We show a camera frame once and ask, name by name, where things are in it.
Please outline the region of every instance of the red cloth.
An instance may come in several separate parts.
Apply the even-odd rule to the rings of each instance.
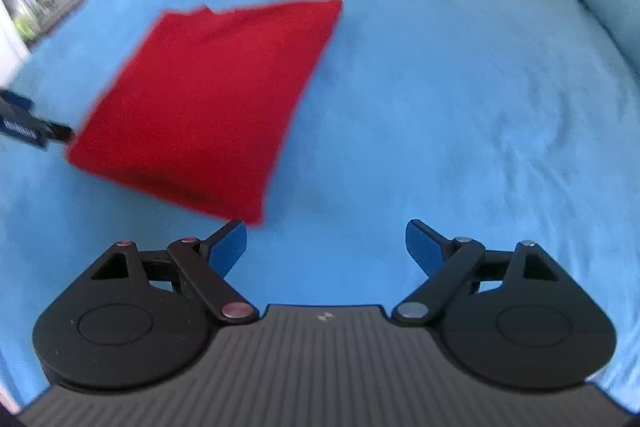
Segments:
[[[342,1],[168,12],[68,149],[78,168],[255,224]]]

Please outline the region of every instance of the ribbed gray surface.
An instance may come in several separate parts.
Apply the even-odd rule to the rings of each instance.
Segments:
[[[590,385],[545,396],[485,386],[451,365],[426,330],[396,327],[377,307],[286,306],[223,329],[190,370],[153,389],[88,396],[54,387],[20,417],[28,427],[622,427],[628,419]]]

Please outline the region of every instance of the blue bedsheet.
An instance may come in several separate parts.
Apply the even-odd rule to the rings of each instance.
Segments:
[[[267,1],[92,0],[14,89],[78,126],[162,9]],[[597,381],[637,410],[639,144],[638,78],[578,0],[344,0],[266,223],[228,280],[259,307],[389,308],[424,279],[404,249],[409,219],[494,249],[535,239],[615,323]],[[58,146],[0,147],[0,371],[27,403],[46,385],[33,323],[98,254],[220,222],[76,171]]]

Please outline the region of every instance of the black blue object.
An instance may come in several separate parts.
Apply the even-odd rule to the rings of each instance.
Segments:
[[[73,138],[71,127],[36,118],[32,108],[30,99],[0,89],[0,133],[42,149],[50,140],[67,142]]]

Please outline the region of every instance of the metal pin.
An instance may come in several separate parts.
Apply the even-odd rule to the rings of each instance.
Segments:
[[[222,306],[222,314],[228,319],[245,319],[254,312],[254,307],[246,302],[229,302]]]
[[[396,309],[404,319],[422,319],[429,313],[429,308],[421,302],[403,302]]]

